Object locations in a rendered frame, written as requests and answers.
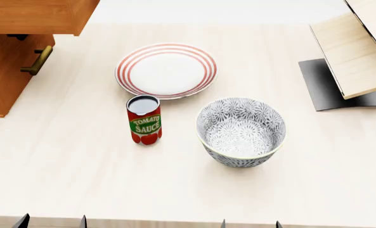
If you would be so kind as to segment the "brown wooden cabinet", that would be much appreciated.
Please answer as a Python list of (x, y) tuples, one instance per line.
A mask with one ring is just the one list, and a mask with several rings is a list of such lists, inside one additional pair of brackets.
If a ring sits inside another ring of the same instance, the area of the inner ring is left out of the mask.
[(53, 35), (28, 35), (24, 40), (0, 34), (0, 117), (7, 115), (32, 78), (21, 68), (30, 68), (48, 46)]

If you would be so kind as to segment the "grey floral patterned bowl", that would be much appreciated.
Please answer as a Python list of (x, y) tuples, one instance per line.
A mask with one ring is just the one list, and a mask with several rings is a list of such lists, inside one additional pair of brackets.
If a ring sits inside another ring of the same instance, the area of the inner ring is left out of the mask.
[(286, 125), (270, 105), (251, 98), (221, 98), (198, 113), (197, 136), (206, 152), (228, 167), (250, 168), (283, 145)]

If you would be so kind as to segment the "brown wooden cabinet drawer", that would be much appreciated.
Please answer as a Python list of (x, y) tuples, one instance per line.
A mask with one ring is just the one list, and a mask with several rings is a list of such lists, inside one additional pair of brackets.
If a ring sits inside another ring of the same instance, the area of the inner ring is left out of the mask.
[(78, 36), (100, 0), (0, 0), (0, 34)]

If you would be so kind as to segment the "light wooden rack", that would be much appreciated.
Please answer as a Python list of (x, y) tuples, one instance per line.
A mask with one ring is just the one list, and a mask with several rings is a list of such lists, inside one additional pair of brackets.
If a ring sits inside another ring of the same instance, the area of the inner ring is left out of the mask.
[(350, 12), (310, 29), (344, 99), (376, 91), (376, 0), (344, 0)]

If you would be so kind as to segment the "white plate with red rings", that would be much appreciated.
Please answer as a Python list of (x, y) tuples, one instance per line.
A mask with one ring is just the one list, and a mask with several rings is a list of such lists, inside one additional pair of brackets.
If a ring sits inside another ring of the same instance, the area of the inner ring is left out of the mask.
[(156, 43), (125, 55), (115, 68), (115, 79), (125, 91), (173, 100), (204, 91), (219, 73), (216, 60), (198, 47)]

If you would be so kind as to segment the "red tomato sauce can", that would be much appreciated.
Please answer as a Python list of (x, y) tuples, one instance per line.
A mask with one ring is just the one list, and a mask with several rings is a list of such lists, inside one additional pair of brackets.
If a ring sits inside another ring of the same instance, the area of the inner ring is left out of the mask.
[(126, 103), (132, 140), (136, 144), (149, 146), (162, 137), (160, 100), (155, 96), (142, 94)]

